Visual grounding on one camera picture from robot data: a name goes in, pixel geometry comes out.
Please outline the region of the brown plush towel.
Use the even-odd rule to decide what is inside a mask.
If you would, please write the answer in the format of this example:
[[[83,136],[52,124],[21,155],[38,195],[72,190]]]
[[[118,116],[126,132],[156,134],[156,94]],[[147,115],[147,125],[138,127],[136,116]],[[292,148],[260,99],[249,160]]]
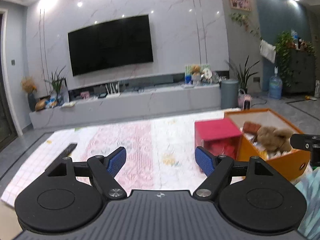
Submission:
[[[261,126],[257,131],[257,142],[268,152],[290,152],[292,146],[290,129],[278,129],[272,126]]]

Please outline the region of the orange storage box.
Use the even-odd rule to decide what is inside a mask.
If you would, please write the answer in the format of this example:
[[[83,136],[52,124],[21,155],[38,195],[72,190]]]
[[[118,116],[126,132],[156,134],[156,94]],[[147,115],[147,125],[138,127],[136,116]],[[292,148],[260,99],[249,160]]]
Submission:
[[[225,111],[224,117],[240,129],[237,161],[259,156],[294,184],[312,172],[310,153],[290,145],[293,134],[303,131],[269,108]]]

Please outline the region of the black remote control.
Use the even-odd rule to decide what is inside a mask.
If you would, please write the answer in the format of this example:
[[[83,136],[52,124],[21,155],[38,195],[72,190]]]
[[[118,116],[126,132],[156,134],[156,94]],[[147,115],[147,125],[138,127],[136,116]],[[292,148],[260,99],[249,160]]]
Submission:
[[[77,143],[71,143],[69,144],[58,156],[58,158],[65,158],[68,157],[77,147]]]

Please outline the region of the blue water jug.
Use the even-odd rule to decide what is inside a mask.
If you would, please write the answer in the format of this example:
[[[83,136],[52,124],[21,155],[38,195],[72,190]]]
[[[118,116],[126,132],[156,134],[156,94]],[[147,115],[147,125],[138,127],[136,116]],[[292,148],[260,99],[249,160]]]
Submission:
[[[269,79],[268,96],[273,99],[281,99],[283,82],[278,75],[278,67],[274,67],[274,75]]]

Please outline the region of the dark grey cabinet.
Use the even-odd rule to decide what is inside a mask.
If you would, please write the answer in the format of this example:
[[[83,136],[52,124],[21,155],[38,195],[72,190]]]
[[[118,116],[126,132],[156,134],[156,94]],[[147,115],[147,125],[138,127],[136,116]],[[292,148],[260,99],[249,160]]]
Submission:
[[[283,87],[283,94],[313,95],[316,83],[316,60],[313,55],[306,51],[291,49],[290,70],[292,77],[290,86]]]

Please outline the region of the small pink heater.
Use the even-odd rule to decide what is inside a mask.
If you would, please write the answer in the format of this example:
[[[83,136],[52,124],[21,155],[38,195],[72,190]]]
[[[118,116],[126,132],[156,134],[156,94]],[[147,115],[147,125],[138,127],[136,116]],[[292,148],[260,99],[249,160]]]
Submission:
[[[252,97],[244,89],[238,90],[238,106],[241,110],[251,109]]]

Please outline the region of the white tv console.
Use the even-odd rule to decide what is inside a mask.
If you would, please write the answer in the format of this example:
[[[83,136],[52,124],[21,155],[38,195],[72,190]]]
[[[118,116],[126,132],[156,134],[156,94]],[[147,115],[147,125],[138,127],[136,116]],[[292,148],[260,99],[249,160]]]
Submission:
[[[29,116],[33,127],[41,129],[216,109],[220,105],[219,85],[176,86],[109,95],[103,99],[78,100],[71,107],[45,109]]]

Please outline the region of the leafy floor plant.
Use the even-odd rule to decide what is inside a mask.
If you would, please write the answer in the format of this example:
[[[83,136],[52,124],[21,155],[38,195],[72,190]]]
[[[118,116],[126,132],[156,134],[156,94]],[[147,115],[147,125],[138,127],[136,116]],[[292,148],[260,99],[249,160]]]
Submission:
[[[250,66],[248,65],[248,61],[249,61],[249,55],[247,56],[243,67],[241,66],[241,64],[236,65],[232,60],[225,61],[225,63],[230,68],[230,70],[235,74],[239,82],[239,88],[246,93],[248,92],[249,79],[252,76],[257,75],[259,73],[257,71],[252,72],[252,69],[260,62],[260,60]]]

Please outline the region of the grey round trash bin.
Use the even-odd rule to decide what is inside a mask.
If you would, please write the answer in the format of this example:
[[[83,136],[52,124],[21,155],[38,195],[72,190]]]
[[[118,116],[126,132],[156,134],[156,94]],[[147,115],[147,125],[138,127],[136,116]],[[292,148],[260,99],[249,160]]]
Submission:
[[[221,109],[238,107],[238,80],[221,81]]]

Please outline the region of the white lace tablecloth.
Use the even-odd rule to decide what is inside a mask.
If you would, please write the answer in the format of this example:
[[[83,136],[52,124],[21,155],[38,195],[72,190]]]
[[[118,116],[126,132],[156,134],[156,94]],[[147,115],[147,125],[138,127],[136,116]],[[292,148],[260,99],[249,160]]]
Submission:
[[[54,132],[14,173],[1,200],[13,206],[18,194],[72,143],[77,144],[71,153],[74,162],[108,156],[123,146],[126,162],[116,181],[127,193],[132,189],[194,191],[206,177],[195,161],[194,124],[222,119],[224,113],[202,112]]]

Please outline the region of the white hanging bag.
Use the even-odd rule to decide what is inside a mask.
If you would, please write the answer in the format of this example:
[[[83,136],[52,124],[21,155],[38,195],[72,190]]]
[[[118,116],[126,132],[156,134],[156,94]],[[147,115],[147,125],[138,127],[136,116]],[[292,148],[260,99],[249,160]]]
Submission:
[[[265,40],[260,41],[260,55],[271,63],[276,60],[276,47],[267,43]]]

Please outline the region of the white wifi router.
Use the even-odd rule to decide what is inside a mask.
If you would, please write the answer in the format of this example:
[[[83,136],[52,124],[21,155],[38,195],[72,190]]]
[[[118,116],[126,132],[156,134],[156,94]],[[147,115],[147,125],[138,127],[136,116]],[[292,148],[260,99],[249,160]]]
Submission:
[[[108,83],[105,85],[106,88],[106,96],[111,97],[119,97],[120,96],[120,90],[119,90],[119,84],[116,83]]]

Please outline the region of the green plant in glass vase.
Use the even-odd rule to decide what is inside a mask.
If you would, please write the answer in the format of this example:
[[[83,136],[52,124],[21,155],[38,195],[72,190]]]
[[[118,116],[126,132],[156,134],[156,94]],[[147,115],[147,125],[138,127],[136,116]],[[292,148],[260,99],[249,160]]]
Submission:
[[[66,81],[66,78],[62,75],[63,70],[66,66],[62,67],[60,70],[56,68],[55,72],[51,72],[51,76],[45,80],[46,83],[49,83],[52,86],[52,91],[55,92],[55,101],[57,105],[62,105],[63,96],[61,94],[61,88],[63,83]]]

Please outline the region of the dried flowers dark vase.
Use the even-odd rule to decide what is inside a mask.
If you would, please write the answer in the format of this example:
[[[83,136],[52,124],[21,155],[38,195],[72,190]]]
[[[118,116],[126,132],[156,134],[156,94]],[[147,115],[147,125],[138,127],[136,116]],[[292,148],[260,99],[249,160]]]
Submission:
[[[37,92],[37,87],[32,77],[24,77],[21,81],[21,86],[23,91],[27,94],[29,108],[32,112],[35,111],[35,106],[37,104],[35,98],[35,92]]]

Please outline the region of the teddy bear on console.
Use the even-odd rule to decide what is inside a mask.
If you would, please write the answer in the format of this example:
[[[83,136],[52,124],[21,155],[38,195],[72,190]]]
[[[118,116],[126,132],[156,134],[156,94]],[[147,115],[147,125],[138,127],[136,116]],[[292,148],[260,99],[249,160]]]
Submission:
[[[199,65],[192,65],[190,69],[191,75],[200,75],[201,74],[201,66]]]

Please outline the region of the framed wall picture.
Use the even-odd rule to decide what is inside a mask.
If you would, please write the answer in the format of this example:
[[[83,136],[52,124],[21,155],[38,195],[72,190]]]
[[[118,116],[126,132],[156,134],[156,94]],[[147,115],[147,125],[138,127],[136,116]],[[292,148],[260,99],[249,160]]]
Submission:
[[[249,0],[229,0],[230,6],[235,10],[251,11]]]

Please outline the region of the black wall television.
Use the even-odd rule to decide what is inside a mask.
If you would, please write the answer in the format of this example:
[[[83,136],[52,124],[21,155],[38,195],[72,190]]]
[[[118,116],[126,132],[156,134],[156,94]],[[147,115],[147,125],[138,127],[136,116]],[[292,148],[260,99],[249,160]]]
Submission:
[[[139,15],[98,23],[68,33],[73,76],[153,62],[150,21]]]

